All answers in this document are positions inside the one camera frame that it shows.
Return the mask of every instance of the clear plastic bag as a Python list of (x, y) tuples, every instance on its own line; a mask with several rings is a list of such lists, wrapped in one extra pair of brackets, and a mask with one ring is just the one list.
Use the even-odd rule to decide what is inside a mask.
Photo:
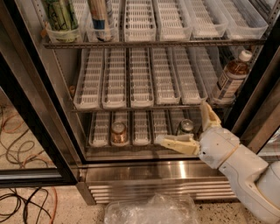
[(104, 224), (198, 224), (191, 197), (176, 200), (156, 193), (142, 200), (112, 202), (105, 211)]

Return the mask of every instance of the bottle label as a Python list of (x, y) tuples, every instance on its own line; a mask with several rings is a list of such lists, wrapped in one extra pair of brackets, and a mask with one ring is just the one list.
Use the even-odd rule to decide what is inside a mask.
[(228, 76), (233, 76), (229, 71), (225, 71), (219, 78), (216, 86), (213, 89), (213, 98), (223, 99), (231, 98), (239, 86), (243, 83), (244, 79), (232, 79)]

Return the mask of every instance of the glass door refrigerator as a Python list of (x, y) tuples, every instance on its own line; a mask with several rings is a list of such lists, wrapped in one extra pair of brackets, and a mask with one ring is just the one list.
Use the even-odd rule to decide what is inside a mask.
[[(159, 0), (144, 1), (148, 28), (133, 24), (141, 1), (112, 0), (115, 38), (105, 42), (86, 0), (73, 0), (79, 27), (66, 37), (52, 31), (42, 2), (0, 1), (1, 89), (52, 160), (49, 168), (3, 168), (6, 186), (77, 185), (89, 205), (154, 192), (235, 199), (219, 171), (156, 141), (176, 135), (184, 119), (198, 140), (203, 101), (253, 152), (278, 159), (279, 0), (227, 1), (236, 19), (224, 1), (201, 1), (211, 25), (200, 23), (193, 1), (169, 1), (178, 29), (165, 27)], [(242, 49), (253, 53), (249, 76), (234, 97), (215, 99), (221, 69)], [(274, 146), (261, 150), (265, 143)]]

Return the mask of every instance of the white robotic arm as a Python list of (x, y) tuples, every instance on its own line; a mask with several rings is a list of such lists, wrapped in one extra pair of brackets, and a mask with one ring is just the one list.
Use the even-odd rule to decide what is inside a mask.
[(254, 216), (266, 223), (280, 222), (280, 161), (269, 165), (240, 144), (237, 136), (221, 127), (219, 117), (206, 102), (200, 110), (204, 132), (199, 142), (189, 135), (161, 136), (157, 143), (181, 153), (199, 155), (203, 162), (227, 177), (236, 197)]

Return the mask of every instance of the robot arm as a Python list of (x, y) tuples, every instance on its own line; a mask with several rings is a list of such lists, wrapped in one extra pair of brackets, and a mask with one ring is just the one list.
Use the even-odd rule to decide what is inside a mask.
[(280, 162), (271, 166), (223, 129), (211, 107), (201, 105), (204, 133), (199, 158), (228, 179), (239, 201), (259, 220), (280, 221)]

